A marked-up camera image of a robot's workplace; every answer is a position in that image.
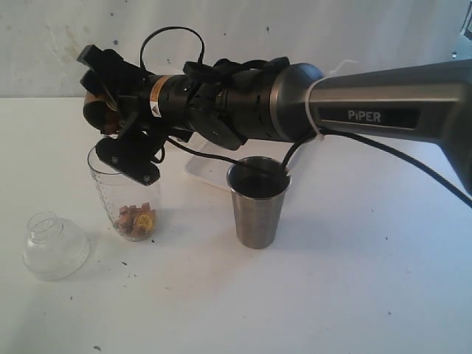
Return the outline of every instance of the white tray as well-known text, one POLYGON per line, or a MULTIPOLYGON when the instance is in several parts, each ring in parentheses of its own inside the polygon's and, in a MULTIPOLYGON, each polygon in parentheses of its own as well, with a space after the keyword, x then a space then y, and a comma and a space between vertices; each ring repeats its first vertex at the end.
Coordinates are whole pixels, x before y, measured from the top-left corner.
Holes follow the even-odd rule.
MULTIPOLYGON (((287 142, 249 140, 238 150, 231 151, 212 144, 201 136, 198 136, 197 139, 198 141, 193 140, 191 142, 193 149, 201 151, 202 153, 213 153, 216 155, 227 156, 234 160, 243 159, 248 156, 267 156, 281 162, 291 146, 291 143, 287 142)), ((299 155, 302 151, 303 146, 298 149, 295 156, 292 157, 292 160, 288 164, 288 169, 291 173, 293 172, 296 161, 298 161, 299 155)), ((193 156, 185 165, 185 172, 199 181, 229 191, 228 184, 226 183, 226 173, 230 167, 231 165, 228 162, 193 156)))

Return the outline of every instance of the orange sticker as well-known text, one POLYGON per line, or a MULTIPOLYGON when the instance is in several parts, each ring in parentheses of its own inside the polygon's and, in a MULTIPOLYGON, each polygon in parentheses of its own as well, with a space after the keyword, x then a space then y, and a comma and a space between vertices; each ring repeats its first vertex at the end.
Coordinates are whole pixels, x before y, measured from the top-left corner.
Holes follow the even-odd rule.
POLYGON ((150 103, 150 111, 155 117, 162 117, 161 111, 159 110, 159 93, 161 92, 162 86, 165 82, 169 79, 168 76, 161 76, 157 79, 156 83, 154 83, 153 89, 150 90, 149 96, 149 103, 150 103))

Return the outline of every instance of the robotic arm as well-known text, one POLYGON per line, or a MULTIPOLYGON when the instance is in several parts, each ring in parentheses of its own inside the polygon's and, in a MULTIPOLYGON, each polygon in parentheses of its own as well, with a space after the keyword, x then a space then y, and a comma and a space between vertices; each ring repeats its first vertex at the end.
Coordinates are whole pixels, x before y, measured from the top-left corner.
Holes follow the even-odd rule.
POLYGON ((237 150, 248 139, 299 142, 316 126, 436 143, 472 194, 472 60, 330 78, 287 58, 213 67, 199 60, 171 76, 93 45, 78 61, 89 67, 85 118, 117 134, 102 139, 97 154, 139 183, 159 179, 170 136, 188 142, 198 132, 237 150))

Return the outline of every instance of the clear plastic cup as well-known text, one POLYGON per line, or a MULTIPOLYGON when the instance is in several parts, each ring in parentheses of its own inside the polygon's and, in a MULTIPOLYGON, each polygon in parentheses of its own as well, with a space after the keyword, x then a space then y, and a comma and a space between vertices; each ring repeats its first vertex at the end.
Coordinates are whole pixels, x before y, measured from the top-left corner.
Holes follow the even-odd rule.
POLYGON ((133 181, 101 162, 95 147, 88 153, 87 161, 114 229, 130 241, 153 235, 159 221, 159 181, 150 186, 133 181))
POLYGON ((24 265, 40 280, 59 280, 78 270, 90 254, 90 240, 70 220, 41 212, 27 224, 24 265))

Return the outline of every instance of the white zip tie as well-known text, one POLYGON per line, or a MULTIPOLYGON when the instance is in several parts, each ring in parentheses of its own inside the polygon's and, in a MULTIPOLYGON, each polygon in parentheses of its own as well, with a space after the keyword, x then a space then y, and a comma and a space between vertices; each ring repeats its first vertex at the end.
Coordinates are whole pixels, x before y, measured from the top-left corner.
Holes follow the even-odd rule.
POLYGON ((312 83, 310 85, 310 87, 308 88, 307 90, 307 94, 305 96, 305 112, 307 114, 307 117, 308 117, 308 121, 310 122, 311 126, 313 127, 313 130, 315 131, 316 133, 316 137, 319 136, 319 140, 320 141, 323 141, 323 139, 325 138, 325 136, 321 133, 321 131, 319 130, 318 128, 318 125, 316 125, 315 123, 315 119, 313 118, 313 116, 311 115, 311 110, 310 110, 310 96, 311 96, 311 93, 312 91, 315 89, 316 85, 318 85, 320 82, 322 81, 325 81, 326 79, 329 79, 329 78, 332 78, 332 77, 335 77, 337 72, 339 71, 339 69, 345 64, 345 63, 355 63, 355 64, 358 64, 357 61, 354 61, 354 60, 349 60, 349 59, 346 59, 346 60, 343 60, 342 62, 340 62, 340 64, 336 67, 336 69, 334 70, 330 70, 328 72, 328 75, 326 77, 323 77, 317 81, 315 81, 314 83, 312 83))

